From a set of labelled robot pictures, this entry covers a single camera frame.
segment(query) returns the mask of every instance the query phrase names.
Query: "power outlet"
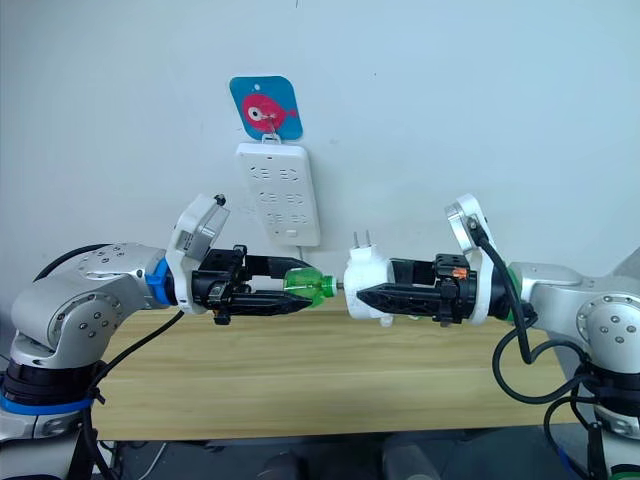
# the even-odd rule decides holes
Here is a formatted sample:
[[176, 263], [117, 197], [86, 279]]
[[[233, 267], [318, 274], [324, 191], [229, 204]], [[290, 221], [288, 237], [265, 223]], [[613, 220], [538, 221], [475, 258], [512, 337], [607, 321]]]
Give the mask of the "power outlet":
[[241, 143], [236, 156], [271, 241], [319, 245], [320, 224], [307, 151], [297, 145]]

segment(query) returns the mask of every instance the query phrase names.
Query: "power cord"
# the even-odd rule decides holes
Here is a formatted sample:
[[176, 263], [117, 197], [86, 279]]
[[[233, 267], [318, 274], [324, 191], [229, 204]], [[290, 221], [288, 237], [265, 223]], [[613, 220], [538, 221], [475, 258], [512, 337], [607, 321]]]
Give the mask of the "power cord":
[[151, 474], [151, 472], [153, 472], [153, 469], [156, 467], [158, 461], [160, 460], [160, 457], [162, 456], [162, 454], [164, 453], [164, 451], [166, 450], [168, 445], [169, 444], [167, 442], [164, 442], [162, 444], [162, 446], [158, 450], [158, 453], [156, 453], [155, 458], [151, 462], [151, 465], [149, 465], [149, 468], [147, 468], [147, 471], [144, 472], [140, 477], [138, 477], [137, 480], [144, 480], [145, 478], [147, 478]]
[[93, 252], [94, 250], [98, 250], [99, 248], [108, 246], [108, 243], [97, 243], [95, 245], [87, 245], [85, 247], [76, 248], [75, 250], [71, 250], [70, 252], [65, 253], [64, 255], [59, 256], [49, 265], [44, 267], [44, 269], [34, 278], [34, 282], [43, 279], [48, 276], [51, 272], [53, 272], [56, 268], [62, 265], [64, 262], [71, 260], [73, 257], [76, 257], [82, 253]]
[[[491, 245], [491, 242], [489, 242], [489, 238], [486, 232], [482, 229], [482, 227], [477, 222], [473, 222], [473, 221], [469, 222], [469, 227], [472, 232], [471, 235], [476, 245], [478, 245], [478, 247], [484, 250], [486, 254], [489, 256], [489, 258], [493, 261], [493, 264], [498, 274], [500, 275], [500, 279], [502, 280], [502, 283], [504, 285], [507, 301], [509, 303], [509, 307], [513, 314], [514, 329], [509, 333], [507, 333], [498, 342], [498, 345], [496, 346], [493, 352], [493, 357], [491, 361], [493, 376], [495, 377], [496, 382], [498, 383], [500, 388], [511, 398], [518, 400], [519, 402], [534, 404], [534, 405], [552, 402], [549, 405], [549, 408], [547, 409], [547, 412], [544, 416], [543, 428], [545, 432], [545, 437], [549, 442], [549, 444], [551, 445], [551, 447], [553, 448], [553, 450], [558, 455], [560, 455], [563, 459], [566, 460], [569, 467], [571, 467], [571, 469], [578, 476], [580, 476], [580, 478], [588, 479], [589, 475], [586, 472], [584, 472], [582, 468], [573, 459], [571, 459], [555, 442], [555, 440], [553, 439], [553, 436], [551, 435], [550, 423], [551, 423], [551, 417], [555, 412], [555, 410], [561, 405], [564, 405], [565, 403], [569, 403], [571, 405], [571, 409], [573, 413], [576, 415], [580, 423], [583, 426], [588, 427], [588, 424], [585, 418], [582, 416], [582, 414], [578, 410], [577, 404], [578, 403], [595, 404], [597, 403], [597, 399], [588, 398], [588, 397], [579, 397], [577, 396], [577, 394], [579, 392], [581, 383], [587, 380], [593, 379], [590, 375], [581, 373], [582, 366], [589, 361], [589, 356], [582, 350], [580, 345], [574, 342], [571, 342], [569, 340], [549, 340], [547, 342], [544, 342], [538, 345], [533, 350], [531, 350], [529, 345], [529, 339], [527, 337], [527, 329], [532, 325], [534, 325], [535, 322], [538, 320], [537, 314], [535, 313], [531, 305], [522, 304], [522, 301], [520, 300], [520, 295], [516, 290], [516, 286], [513, 281], [513, 278], [511, 277], [504, 260], [502, 259], [502, 257], [500, 257], [500, 255], [498, 254], [496, 249], [493, 247], [493, 245]], [[523, 395], [519, 392], [516, 392], [507, 384], [504, 377], [502, 376], [502, 371], [500, 370], [500, 359], [502, 358], [502, 354], [505, 348], [507, 347], [507, 345], [509, 344], [509, 342], [511, 342], [516, 337], [518, 338], [518, 347], [520, 349], [520, 356], [522, 357], [522, 360], [527, 365], [533, 364], [538, 358], [538, 356], [540, 356], [540, 354], [542, 354], [546, 350], [549, 350], [555, 347], [564, 347], [564, 348], [569, 348], [573, 350], [576, 353], [576, 355], [578, 355], [580, 359], [580, 367], [578, 367], [578, 369], [576, 370], [576, 373], [574, 374], [573, 378], [571, 378], [566, 383], [564, 383], [563, 385], [555, 389], [553, 392], [548, 393], [547, 395], [528, 396], [528, 395]], [[565, 395], [568, 392], [571, 392], [571, 395], [567, 397], [563, 397], [563, 395]]]
[[507, 300], [509, 302], [509, 307], [511, 308], [511, 312], [513, 313], [514, 329], [511, 332], [507, 333], [498, 342], [498, 345], [493, 352], [493, 358], [491, 362], [493, 375], [500, 388], [511, 398], [518, 400], [519, 402], [539, 405], [557, 400], [576, 386], [579, 386], [583, 381], [590, 379], [591, 377], [588, 375], [576, 375], [553, 392], [541, 396], [522, 395], [513, 390], [507, 384], [504, 377], [502, 376], [502, 371], [500, 370], [500, 359], [502, 358], [502, 354], [509, 342], [511, 342], [511, 340], [516, 337], [518, 338], [520, 356], [527, 365], [531, 365], [536, 361], [540, 354], [554, 347], [565, 347], [573, 350], [580, 358], [580, 362], [582, 364], [588, 361], [588, 356], [578, 344], [569, 340], [549, 340], [531, 350], [529, 339], [527, 336], [527, 329], [537, 321], [538, 316], [533, 310], [533, 307], [527, 304], [526, 316], [528, 318], [525, 319], [525, 308], [523, 307], [522, 301], [520, 300], [520, 295], [516, 291], [516, 286], [513, 282], [513, 278], [511, 278], [511, 275], [509, 274], [507, 265], [504, 263], [504, 260], [497, 252], [497, 250], [493, 247], [493, 245], [491, 245], [491, 242], [489, 242], [489, 238], [487, 237], [487, 234], [482, 229], [482, 227], [477, 222], [473, 222], [470, 227], [473, 240], [476, 242], [476, 245], [482, 248], [482, 250], [484, 250], [489, 258], [493, 261], [493, 264], [498, 271], [500, 279], [502, 280], [502, 283], [504, 285]]
[[[184, 312], [181, 310], [176, 313], [171, 320], [151, 332], [146, 337], [138, 340], [136, 343], [131, 345], [130, 347], [123, 350], [119, 353], [113, 360], [107, 363], [104, 368], [102, 368], [98, 374], [94, 377], [93, 381], [89, 385], [87, 389], [87, 394], [92, 398], [97, 398], [100, 401], [104, 401], [104, 399], [100, 396], [100, 392], [98, 390], [98, 384], [100, 381], [105, 378], [111, 370], [113, 370], [120, 362], [122, 362], [125, 358], [131, 355], [133, 352], [143, 347], [147, 343], [149, 343], [154, 338], [160, 336], [164, 332], [166, 332], [169, 328], [175, 325], [178, 320], [180, 320], [184, 316]], [[87, 448], [89, 449], [89, 453], [93, 457], [93, 460], [96, 462], [100, 473], [106, 480], [117, 480], [116, 477], [111, 472], [111, 469], [107, 465], [102, 453], [98, 449], [98, 445], [96, 444], [97, 431], [93, 428], [93, 421], [91, 418], [91, 407], [84, 408], [82, 410], [82, 433], [84, 435], [84, 440], [87, 444]]]
[[578, 404], [578, 403], [588, 403], [588, 404], [594, 405], [598, 403], [598, 400], [594, 397], [578, 397], [576, 395], [570, 395], [568, 397], [559, 398], [558, 400], [553, 402], [551, 405], [549, 405], [549, 408], [547, 408], [547, 411], [544, 414], [544, 421], [542, 424], [544, 429], [544, 436], [546, 437], [547, 442], [549, 442], [549, 445], [551, 445], [553, 450], [558, 455], [564, 456], [568, 460], [569, 465], [571, 466], [571, 469], [575, 471], [578, 474], [578, 476], [580, 476], [580, 478], [588, 479], [590, 478], [589, 475], [582, 470], [580, 465], [578, 465], [575, 460], [570, 458], [564, 452], [564, 450], [553, 439], [553, 435], [551, 435], [551, 417], [553, 416], [554, 412], [565, 403], [570, 403], [572, 405]]

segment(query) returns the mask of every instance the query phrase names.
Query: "fish cartoon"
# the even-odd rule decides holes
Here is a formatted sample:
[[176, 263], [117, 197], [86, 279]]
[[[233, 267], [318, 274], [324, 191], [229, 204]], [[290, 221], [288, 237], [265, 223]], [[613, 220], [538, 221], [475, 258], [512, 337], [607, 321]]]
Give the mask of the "fish cartoon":
[[242, 102], [242, 112], [253, 128], [268, 133], [273, 130], [277, 132], [287, 116], [298, 116], [295, 108], [287, 111], [273, 99], [261, 93], [247, 95]]

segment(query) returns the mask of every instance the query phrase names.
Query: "wooden table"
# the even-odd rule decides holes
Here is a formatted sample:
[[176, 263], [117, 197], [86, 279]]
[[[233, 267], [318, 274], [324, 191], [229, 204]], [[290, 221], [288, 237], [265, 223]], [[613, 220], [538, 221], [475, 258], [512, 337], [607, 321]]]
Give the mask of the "wooden table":
[[[497, 320], [441, 328], [396, 318], [391, 328], [352, 320], [344, 303], [282, 317], [185, 316], [101, 384], [94, 422], [103, 439], [221, 439], [540, 424], [545, 406], [518, 403], [496, 385], [491, 355], [508, 326]], [[165, 322], [141, 312], [114, 335], [105, 359]], [[531, 332], [538, 344], [546, 336]], [[512, 345], [504, 375], [527, 394], [564, 378], [552, 353], [526, 366]], [[574, 421], [561, 409], [556, 422]]]

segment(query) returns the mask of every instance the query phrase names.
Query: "white mount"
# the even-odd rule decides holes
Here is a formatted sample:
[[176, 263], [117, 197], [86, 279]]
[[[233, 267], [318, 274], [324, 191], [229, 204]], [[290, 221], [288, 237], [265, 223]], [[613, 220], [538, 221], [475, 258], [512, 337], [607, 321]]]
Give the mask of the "white mount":
[[165, 258], [173, 275], [176, 300], [185, 313], [204, 313], [193, 301], [191, 272], [197, 269], [207, 249], [217, 240], [229, 210], [222, 208], [224, 197], [198, 197], [182, 212], [176, 223]]

